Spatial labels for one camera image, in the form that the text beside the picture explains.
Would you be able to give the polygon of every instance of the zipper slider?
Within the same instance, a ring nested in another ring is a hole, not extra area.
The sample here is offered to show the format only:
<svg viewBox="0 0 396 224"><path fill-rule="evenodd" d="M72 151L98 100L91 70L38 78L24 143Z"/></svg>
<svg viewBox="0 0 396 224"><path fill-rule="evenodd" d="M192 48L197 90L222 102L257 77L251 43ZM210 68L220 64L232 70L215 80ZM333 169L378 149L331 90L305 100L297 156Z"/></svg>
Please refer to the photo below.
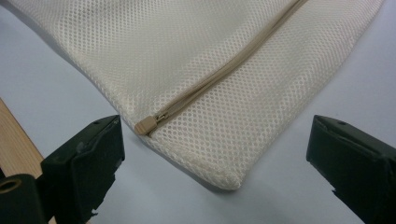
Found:
<svg viewBox="0 0 396 224"><path fill-rule="evenodd" d="M167 118L167 112L160 113L156 116L148 116L145 119L142 119L136 123L136 125L134 126L134 131L138 135L148 135L157 128L158 124L161 121Z"/></svg>

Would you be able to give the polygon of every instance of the white table surface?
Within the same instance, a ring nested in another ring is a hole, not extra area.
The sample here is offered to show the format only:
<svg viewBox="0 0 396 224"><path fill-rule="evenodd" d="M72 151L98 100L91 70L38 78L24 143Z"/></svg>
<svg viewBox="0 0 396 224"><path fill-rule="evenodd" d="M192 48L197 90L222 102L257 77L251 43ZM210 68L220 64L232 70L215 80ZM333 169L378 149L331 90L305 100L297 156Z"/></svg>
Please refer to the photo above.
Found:
<svg viewBox="0 0 396 224"><path fill-rule="evenodd" d="M90 122L116 111L50 40L0 2L0 97L46 157ZM305 160L316 114L396 147L396 1L385 1L332 81L236 192L206 189L123 123L126 161L92 223L362 223Z"/></svg>

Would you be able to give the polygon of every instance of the mesh laundry bag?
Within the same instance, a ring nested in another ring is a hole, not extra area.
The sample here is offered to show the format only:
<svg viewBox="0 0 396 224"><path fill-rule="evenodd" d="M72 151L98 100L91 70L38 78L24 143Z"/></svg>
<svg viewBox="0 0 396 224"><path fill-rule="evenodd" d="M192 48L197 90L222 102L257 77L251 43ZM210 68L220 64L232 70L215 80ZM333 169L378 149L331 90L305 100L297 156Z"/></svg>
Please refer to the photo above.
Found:
<svg viewBox="0 0 396 224"><path fill-rule="evenodd" d="M214 186L238 189L382 0L10 2L131 127L158 122L141 135L150 146ZM214 78L219 70L227 71Z"/></svg>

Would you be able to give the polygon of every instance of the zipper teeth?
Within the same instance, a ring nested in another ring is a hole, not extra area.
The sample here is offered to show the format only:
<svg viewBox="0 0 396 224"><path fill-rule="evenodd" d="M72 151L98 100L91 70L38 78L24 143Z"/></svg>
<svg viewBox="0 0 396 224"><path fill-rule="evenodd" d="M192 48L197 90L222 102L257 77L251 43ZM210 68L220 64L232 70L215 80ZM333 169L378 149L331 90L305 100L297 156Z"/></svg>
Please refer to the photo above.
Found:
<svg viewBox="0 0 396 224"><path fill-rule="evenodd" d="M166 120L172 118L175 114L178 114L187 105L194 101L198 96L200 96L204 91L214 86L219 80L223 79L227 75L237 68L241 63L245 62L257 49L266 41L268 38L282 25L288 18L307 0L296 0L292 2L288 7L279 13L279 17L275 18L266 25L240 52L238 52L229 62L222 66L213 75L200 82L194 87L189 88L183 93L179 94L176 98L170 101L168 104L163 106L152 118L155 119L156 125L149 132L137 132L138 134L150 134L156 128L158 124L164 124Z"/></svg>

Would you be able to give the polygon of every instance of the beige zipper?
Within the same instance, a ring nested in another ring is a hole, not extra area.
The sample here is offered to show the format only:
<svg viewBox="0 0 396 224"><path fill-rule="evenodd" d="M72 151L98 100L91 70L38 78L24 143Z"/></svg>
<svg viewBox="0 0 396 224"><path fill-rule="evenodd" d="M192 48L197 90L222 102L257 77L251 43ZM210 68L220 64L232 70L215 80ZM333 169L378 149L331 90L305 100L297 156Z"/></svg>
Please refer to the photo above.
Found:
<svg viewBox="0 0 396 224"><path fill-rule="evenodd" d="M296 0L286 7L279 16L273 19L264 29L262 29L247 46L235 55L228 63L222 66L212 76L203 82L193 86L165 105L153 116L148 116L140 120L134 126L134 131L139 135L150 135L160 125L164 125L166 121L174 115L181 112L192 101L202 95L207 89L214 86L219 80L231 74L231 72L250 57L288 18L307 0Z"/></svg>

